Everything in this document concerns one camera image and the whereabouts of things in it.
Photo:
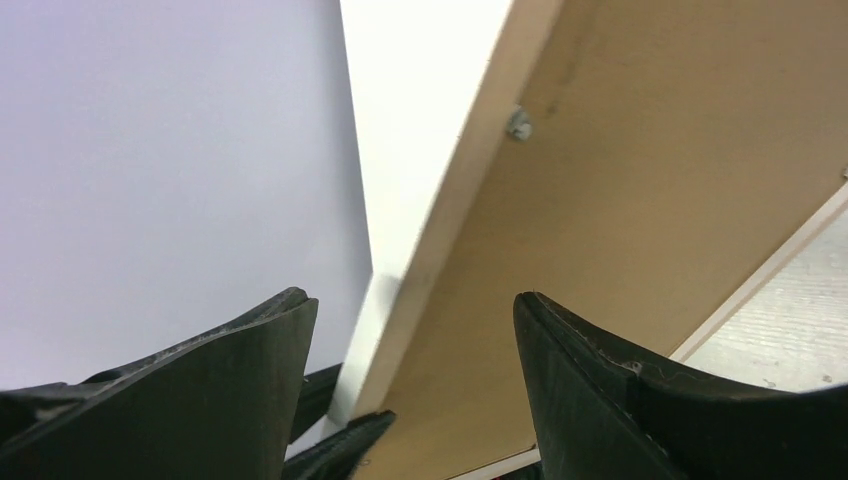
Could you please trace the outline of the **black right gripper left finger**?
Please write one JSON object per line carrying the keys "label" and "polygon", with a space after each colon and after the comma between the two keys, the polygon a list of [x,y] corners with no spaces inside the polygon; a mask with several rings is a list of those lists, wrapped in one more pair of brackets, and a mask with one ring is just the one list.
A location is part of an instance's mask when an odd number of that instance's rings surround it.
{"label": "black right gripper left finger", "polygon": [[277,479],[318,302],[286,289],[78,384],[1,395],[5,479]]}

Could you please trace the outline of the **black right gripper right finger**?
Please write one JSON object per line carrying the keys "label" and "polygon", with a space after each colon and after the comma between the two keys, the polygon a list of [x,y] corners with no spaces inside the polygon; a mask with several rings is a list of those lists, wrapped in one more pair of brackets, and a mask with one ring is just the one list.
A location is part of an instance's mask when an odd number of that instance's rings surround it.
{"label": "black right gripper right finger", "polygon": [[847,389],[793,393],[715,376],[538,292],[513,323],[548,479],[843,479]]}

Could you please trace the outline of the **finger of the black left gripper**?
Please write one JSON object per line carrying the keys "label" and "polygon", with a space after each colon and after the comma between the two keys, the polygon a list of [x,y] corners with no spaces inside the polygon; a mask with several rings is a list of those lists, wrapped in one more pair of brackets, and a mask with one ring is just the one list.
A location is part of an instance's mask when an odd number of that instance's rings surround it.
{"label": "finger of the black left gripper", "polygon": [[339,363],[303,377],[289,444],[295,443],[327,414],[341,369],[342,364]]}
{"label": "finger of the black left gripper", "polygon": [[390,410],[365,415],[284,463],[282,480],[351,479],[396,419]]}

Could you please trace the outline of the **metal turn clip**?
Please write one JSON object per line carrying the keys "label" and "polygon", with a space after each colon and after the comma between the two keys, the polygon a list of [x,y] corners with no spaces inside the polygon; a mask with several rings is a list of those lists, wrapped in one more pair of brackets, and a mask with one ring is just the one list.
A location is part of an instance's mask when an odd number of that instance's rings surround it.
{"label": "metal turn clip", "polygon": [[533,126],[530,116],[520,105],[516,105],[510,115],[506,132],[518,141],[527,141],[532,135]]}

